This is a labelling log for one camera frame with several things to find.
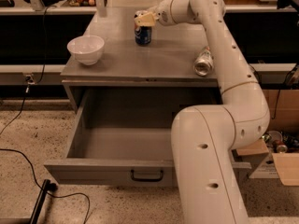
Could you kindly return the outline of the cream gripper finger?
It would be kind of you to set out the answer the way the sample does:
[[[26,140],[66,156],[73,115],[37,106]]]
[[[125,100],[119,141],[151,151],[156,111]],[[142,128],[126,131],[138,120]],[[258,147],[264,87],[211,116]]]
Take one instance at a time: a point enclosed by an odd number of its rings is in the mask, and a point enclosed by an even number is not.
[[[134,18],[137,26],[153,27],[156,25],[158,17],[155,13],[150,11],[141,12],[136,18]]]

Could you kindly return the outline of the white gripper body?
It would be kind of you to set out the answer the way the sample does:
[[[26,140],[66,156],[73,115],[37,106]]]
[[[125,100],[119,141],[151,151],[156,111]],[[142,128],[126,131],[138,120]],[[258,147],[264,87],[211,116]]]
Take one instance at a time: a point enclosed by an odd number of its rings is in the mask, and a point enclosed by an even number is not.
[[[156,20],[164,26],[187,23],[191,20],[189,0],[163,0],[157,6],[150,7]]]

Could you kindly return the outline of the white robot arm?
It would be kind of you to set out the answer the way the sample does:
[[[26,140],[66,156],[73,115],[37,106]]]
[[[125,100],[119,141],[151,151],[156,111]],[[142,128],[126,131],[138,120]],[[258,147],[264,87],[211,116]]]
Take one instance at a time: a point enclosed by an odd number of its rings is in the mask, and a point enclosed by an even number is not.
[[[135,18],[139,26],[199,23],[212,53],[222,103],[187,107],[171,128],[185,224],[249,224],[229,152],[257,141],[270,121],[263,91],[224,13],[223,0],[164,0]]]

